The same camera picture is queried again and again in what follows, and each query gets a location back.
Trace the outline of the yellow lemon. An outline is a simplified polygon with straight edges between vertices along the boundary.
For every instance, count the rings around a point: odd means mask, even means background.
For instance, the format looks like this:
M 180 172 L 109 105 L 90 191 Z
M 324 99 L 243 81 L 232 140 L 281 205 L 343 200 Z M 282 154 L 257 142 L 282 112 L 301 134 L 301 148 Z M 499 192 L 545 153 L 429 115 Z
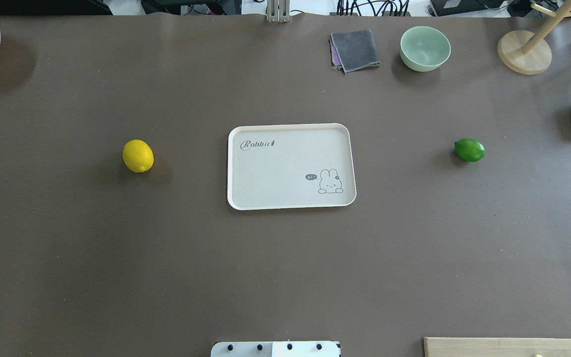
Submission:
M 127 142 L 122 150 L 124 164 L 134 173 L 149 171 L 154 164 L 154 154 L 150 146 L 143 140 L 133 139 Z

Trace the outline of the green lime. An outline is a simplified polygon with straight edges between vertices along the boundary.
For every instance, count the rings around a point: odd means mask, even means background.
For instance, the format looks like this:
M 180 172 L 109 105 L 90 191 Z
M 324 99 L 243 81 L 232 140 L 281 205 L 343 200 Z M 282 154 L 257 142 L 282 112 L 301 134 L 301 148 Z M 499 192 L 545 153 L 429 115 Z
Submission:
M 467 162 L 476 162 L 485 157 L 484 145 L 474 138 L 462 138 L 454 142 L 454 151 L 458 158 Z

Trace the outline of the cream rabbit print tray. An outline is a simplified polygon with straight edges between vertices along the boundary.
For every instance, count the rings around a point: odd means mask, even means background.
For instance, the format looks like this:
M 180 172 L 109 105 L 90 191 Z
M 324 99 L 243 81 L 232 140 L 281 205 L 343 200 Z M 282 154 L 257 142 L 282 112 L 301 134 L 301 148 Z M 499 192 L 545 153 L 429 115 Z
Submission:
M 350 133 L 340 123 L 239 126 L 228 135 L 227 199 L 236 210 L 348 206 Z

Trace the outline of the purple cloth under grey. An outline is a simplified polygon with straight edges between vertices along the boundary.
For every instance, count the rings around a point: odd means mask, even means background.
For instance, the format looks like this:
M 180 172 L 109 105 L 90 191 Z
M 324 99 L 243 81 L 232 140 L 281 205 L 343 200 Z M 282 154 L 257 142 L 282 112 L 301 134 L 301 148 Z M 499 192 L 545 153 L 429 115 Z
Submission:
M 329 45 L 330 45 L 330 51 L 331 51 L 332 66 L 333 66 L 333 68 L 340 70 L 340 69 L 342 69 L 342 62 L 340 61 L 338 52 L 336 50 L 335 44 L 332 42 L 332 39 L 330 39 Z

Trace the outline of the grey folded cloth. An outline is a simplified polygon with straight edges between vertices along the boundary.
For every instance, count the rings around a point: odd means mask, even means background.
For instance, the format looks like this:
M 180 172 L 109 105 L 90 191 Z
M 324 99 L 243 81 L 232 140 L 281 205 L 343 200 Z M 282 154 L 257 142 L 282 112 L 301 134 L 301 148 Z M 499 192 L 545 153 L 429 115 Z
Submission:
M 371 29 L 351 32 L 333 32 L 330 39 L 335 44 L 342 71 L 347 74 L 361 68 L 378 67 L 380 59 Z

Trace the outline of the mint green bowl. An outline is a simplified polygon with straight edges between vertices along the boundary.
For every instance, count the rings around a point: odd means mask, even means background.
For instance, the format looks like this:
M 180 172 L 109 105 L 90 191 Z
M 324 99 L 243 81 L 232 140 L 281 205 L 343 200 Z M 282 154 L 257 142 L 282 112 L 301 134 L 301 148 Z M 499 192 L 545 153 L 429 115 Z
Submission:
M 417 72 L 428 72 L 439 68 L 449 59 L 451 52 L 448 38 L 432 27 L 412 27 L 401 36 L 401 60 L 406 67 Z

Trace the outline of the wooden cutting board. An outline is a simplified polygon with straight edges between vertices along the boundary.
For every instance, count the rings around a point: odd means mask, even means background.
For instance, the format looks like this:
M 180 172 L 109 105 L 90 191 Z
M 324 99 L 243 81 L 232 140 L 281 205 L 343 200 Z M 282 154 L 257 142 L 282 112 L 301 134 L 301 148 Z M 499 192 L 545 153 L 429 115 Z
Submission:
M 426 357 L 571 357 L 571 339 L 424 337 Z

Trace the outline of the wooden mug tree stand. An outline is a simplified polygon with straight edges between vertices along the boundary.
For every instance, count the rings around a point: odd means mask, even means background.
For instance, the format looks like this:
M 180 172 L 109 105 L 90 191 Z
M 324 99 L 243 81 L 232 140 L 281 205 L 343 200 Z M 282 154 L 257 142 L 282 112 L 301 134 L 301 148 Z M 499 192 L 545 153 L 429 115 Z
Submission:
M 537 32 L 514 30 L 503 35 L 498 41 L 501 61 L 515 72 L 525 75 L 540 74 L 548 69 L 552 52 L 544 38 L 562 19 L 571 17 L 571 0 L 566 0 L 556 11 L 535 3 L 531 7 L 549 16 Z

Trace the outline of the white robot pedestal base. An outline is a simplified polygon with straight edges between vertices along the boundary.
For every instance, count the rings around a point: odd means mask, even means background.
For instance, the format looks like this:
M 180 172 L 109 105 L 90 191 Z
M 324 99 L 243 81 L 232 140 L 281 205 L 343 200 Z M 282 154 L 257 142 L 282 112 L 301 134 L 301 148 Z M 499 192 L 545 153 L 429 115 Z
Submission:
M 238 341 L 213 345 L 211 357 L 340 357 L 335 341 Z

